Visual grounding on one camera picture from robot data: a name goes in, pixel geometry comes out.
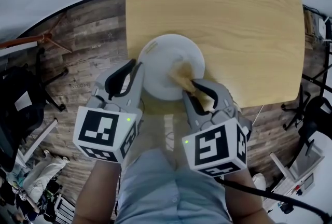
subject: wooden table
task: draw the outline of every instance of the wooden table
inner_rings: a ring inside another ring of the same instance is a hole
[[[223,83],[241,107],[297,97],[301,0],[127,0],[126,16],[130,58],[157,36],[181,34],[200,47],[205,78]]]

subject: person's leg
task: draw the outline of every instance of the person's leg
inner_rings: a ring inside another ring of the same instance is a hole
[[[51,162],[42,170],[37,179],[30,186],[25,188],[26,194],[34,203],[42,196],[49,181],[58,173],[59,170],[66,166],[67,162],[60,157],[53,158]]]
[[[181,196],[178,205],[180,218],[203,221],[200,212],[205,211],[211,218],[230,223],[225,188],[213,178],[192,171],[185,165],[176,171],[176,183]]]
[[[187,114],[177,114],[173,118],[174,129],[174,158],[176,160],[176,168],[187,166],[188,161],[182,144],[182,138],[188,135],[190,126],[187,122]]]
[[[121,174],[119,209],[123,204],[138,201],[151,190],[175,179],[173,166],[160,148],[142,153]]]
[[[141,154],[155,148],[165,149],[164,116],[145,115],[139,134],[121,164],[122,170],[124,171]]]
[[[14,168],[10,173],[7,174],[7,181],[10,185],[14,185],[18,182],[18,175],[20,174],[22,167],[20,164],[15,163]]]
[[[48,164],[52,161],[52,156],[48,153],[46,157],[41,160],[33,169],[29,172],[28,176],[23,182],[23,188],[26,190],[35,180],[38,179],[40,173],[46,168]]]

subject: wooden floor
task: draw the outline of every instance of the wooden floor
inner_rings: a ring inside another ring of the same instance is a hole
[[[57,17],[42,23],[29,35],[47,31]],[[106,68],[118,61],[127,59],[126,45],[126,13],[125,0],[94,0],[67,11],[66,17],[53,31],[54,39],[71,48],[67,53],[51,44],[41,44],[45,48],[42,60],[43,78],[46,80],[60,73],[65,67],[69,74],[47,88],[54,100],[64,103],[67,109],[59,113],[55,108],[47,106],[44,124],[35,131],[38,134],[43,127],[54,118],[59,124],[41,143],[34,153],[34,158],[42,156],[42,149],[68,156],[70,164],[63,170],[59,181],[63,184],[63,193],[67,199],[75,203],[82,186],[93,167],[93,161],[86,158],[72,143],[77,108],[85,105],[96,77]],[[36,49],[24,55],[12,57],[7,67],[28,63],[34,70]],[[309,75],[319,72],[324,64],[324,48],[306,49],[304,71]],[[312,96],[319,94],[319,88],[302,81],[305,90]],[[293,156],[299,136],[292,127],[287,132],[282,128],[291,120],[292,114],[284,113],[281,104],[265,105],[256,122],[251,140],[248,143],[249,166],[262,172],[268,183],[280,172],[272,162],[269,154],[274,152],[286,164]],[[255,120],[261,106],[243,109],[243,113]]]

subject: white sneaker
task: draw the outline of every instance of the white sneaker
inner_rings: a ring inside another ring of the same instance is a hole
[[[66,164],[70,163],[70,160],[69,160],[69,158],[67,158],[67,157],[63,157],[62,160],[63,160]]]
[[[47,156],[47,155],[50,155],[50,151],[48,149],[44,149],[43,150],[44,154]]]
[[[254,184],[258,190],[266,190],[266,181],[262,173],[258,173],[253,177]]]

